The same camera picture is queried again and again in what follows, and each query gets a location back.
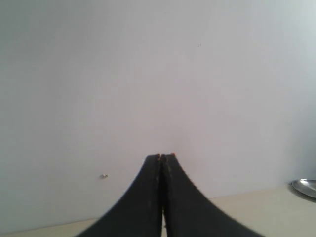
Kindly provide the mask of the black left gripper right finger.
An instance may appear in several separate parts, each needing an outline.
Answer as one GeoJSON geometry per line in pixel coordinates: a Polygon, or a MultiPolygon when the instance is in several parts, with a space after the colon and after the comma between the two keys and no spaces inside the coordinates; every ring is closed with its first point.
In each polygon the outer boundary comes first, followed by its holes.
{"type": "Polygon", "coordinates": [[[206,198],[189,179],[175,154],[165,154],[160,159],[160,196],[167,236],[260,236],[206,198]]]}

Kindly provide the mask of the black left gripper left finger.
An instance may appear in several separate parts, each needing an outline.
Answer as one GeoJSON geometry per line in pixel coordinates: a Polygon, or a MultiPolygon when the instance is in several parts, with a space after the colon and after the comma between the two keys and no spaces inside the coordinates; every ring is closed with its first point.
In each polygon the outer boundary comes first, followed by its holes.
{"type": "Polygon", "coordinates": [[[78,236],[161,236],[160,158],[160,154],[147,156],[138,175],[119,201],[78,236]]]}

